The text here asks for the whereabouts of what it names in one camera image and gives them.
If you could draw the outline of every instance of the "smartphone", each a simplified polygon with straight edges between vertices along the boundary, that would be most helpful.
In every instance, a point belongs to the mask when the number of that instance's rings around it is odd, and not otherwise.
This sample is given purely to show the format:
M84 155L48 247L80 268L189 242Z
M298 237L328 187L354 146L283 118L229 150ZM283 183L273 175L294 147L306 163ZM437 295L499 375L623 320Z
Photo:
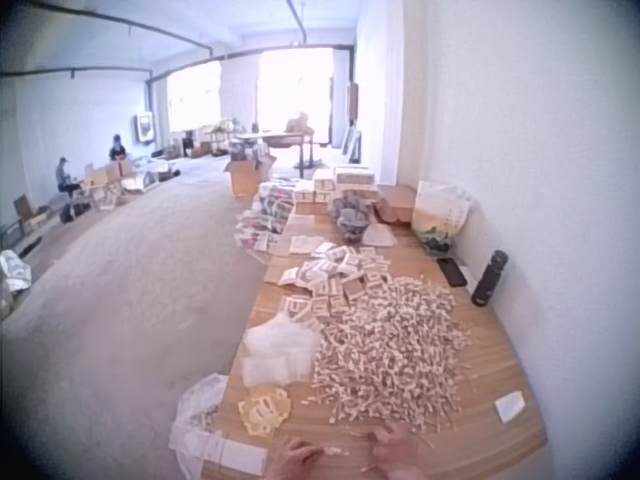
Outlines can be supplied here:
M444 278L447 279L449 285L452 287L466 287L467 279L464 278L464 275L460 271L458 264L453 258L439 258L438 266L442 273L444 274Z

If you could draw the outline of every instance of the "gray floor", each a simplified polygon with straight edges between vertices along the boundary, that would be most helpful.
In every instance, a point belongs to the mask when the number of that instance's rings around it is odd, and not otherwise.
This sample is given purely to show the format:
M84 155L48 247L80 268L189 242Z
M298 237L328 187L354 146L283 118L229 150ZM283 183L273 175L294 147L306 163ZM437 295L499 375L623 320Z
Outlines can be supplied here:
M167 448L177 401L228 372L264 275L235 245L246 201L225 163L190 161L69 226L90 228L50 247L56 258L3 322L4 417L56 477L182 478Z

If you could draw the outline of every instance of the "white ceiling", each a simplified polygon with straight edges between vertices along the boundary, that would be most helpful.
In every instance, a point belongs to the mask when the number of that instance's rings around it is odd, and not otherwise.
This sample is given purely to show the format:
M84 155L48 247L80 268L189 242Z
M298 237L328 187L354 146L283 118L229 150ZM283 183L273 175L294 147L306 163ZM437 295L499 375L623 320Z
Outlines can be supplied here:
M238 48L248 35L297 29L285 0L44 0ZM355 29L363 0L294 0L307 29ZM150 66L194 47L107 22L16 7L2 31L4 71L87 65Z

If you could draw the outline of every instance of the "doorway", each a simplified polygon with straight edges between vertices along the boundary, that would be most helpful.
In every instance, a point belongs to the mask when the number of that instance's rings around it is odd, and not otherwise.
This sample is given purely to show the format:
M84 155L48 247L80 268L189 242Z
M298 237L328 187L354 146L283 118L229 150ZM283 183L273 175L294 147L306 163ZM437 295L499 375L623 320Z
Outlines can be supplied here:
M283 131L300 112L309 115L315 143L328 143L331 125L333 49L265 52L258 75L258 125Z

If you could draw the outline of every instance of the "black thermos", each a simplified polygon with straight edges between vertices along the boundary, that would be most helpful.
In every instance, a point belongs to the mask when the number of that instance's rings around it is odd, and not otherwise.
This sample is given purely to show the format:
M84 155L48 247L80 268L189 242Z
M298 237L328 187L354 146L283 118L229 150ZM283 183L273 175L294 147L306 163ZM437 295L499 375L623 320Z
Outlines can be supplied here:
M498 281L502 276L502 270L509 261L509 256L502 250L496 250L491 255L491 261L482 274L482 278L478 282L476 289L471 295L471 301L478 307L484 307L498 285Z

